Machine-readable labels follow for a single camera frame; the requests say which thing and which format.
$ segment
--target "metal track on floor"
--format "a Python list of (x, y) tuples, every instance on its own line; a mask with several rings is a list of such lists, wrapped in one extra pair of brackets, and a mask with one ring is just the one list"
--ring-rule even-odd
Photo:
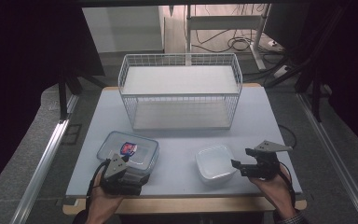
[(354, 181), (343, 160), (337, 153), (337, 150), (330, 137), (328, 136), (326, 130), (324, 129), (324, 126), (322, 125), (322, 123), (318, 122), (318, 120), (312, 115), (312, 112), (310, 111), (310, 101), (308, 100), (308, 96), (305, 93), (301, 93), (298, 94), (297, 97), (299, 98), (312, 127), (314, 128), (316, 134), (321, 140), (329, 160), (333, 164), (333, 167), (336, 169), (337, 175), (341, 180), (342, 185), (348, 192), (348, 195), (350, 196), (358, 212), (358, 185)]
[(28, 187), (25, 190), (19, 205), (17, 206), (16, 212), (14, 213), (14, 216), (11, 219), (10, 223), (18, 224), (26, 222), (32, 210), (32, 207), (34, 206), (36, 197), (39, 194), (39, 190), (42, 188), (43, 182), (45, 181), (46, 175), (48, 174), (50, 165), (54, 160), (54, 156), (66, 131), (77, 100), (78, 96), (75, 95), (72, 95), (69, 99), (67, 104), (68, 117), (63, 122), (59, 122), (57, 124), (48, 142), (48, 146), (46, 147), (45, 152), (43, 153), (43, 156), (40, 159), (36, 170), (34, 171), (34, 175), (32, 176), (31, 181), (28, 184)]

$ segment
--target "gray floor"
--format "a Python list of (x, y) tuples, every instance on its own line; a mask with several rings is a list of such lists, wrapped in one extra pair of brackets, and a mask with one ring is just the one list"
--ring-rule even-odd
[[(117, 74), (123, 54), (101, 55), (106, 77), (98, 77), (105, 83), (116, 86)], [(238, 55), (243, 73), (253, 73), (257, 69), (248, 53)], [(261, 77), (246, 75), (244, 79)], [(264, 78), (252, 80), (263, 84)], [(279, 124), (284, 125), (296, 135), (296, 148), (290, 152), (297, 177), (304, 190), (308, 207), (304, 211), (311, 223), (358, 223), (358, 213), (343, 187), (331, 161), (326, 157), (320, 139), (310, 125), (293, 85), (296, 77), (267, 90), (272, 110)], [(81, 79), (83, 93), (72, 117), (70, 129), (62, 140), (57, 156), (49, 170), (46, 181), (38, 195), (27, 223), (71, 223), (73, 217), (62, 213), (62, 199), (67, 181), (76, 164), (77, 155), (89, 127), (93, 108), (98, 101), (101, 89)], [(25, 191), (36, 165), (39, 163), (48, 140), (59, 119), (58, 88), (47, 89), (41, 98), (42, 105), (34, 123), (24, 136), (15, 155), (0, 176), (0, 223), (8, 223)], [(321, 101), (323, 126), (336, 146), (339, 155), (358, 184), (358, 138), (329, 106), (327, 98)], [(282, 129), (287, 145), (295, 142), (294, 137)], [(264, 223), (270, 223), (266, 214)]]

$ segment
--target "container lid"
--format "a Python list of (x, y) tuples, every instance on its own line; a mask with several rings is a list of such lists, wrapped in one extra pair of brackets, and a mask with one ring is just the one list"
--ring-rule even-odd
[(127, 166), (145, 171), (149, 169), (158, 150), (158, 142), (128, 133), (111, 132), (98, 151), (97, 158), (104, 161), (115, 153), (120, 157), (130, 155)]
[(231, 175), (237, 170), (232, 167), (234, 159), (231, 151), (226, 146), (208, 147), (196, 154), (197, 165), (205, 179), (213, 180), (226, 175)]

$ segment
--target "wire rack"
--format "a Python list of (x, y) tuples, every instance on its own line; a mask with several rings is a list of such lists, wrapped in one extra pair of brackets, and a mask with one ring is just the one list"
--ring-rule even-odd
[(118, 86), (134, 130), (229, 129), (242, 75), (235, 54), (132, 54)]

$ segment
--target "wall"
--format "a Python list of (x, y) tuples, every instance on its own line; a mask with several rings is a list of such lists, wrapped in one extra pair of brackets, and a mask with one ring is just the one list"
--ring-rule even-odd
[(83, 12), (99, 53), (163, 50), (161, 7), (91, 7)]

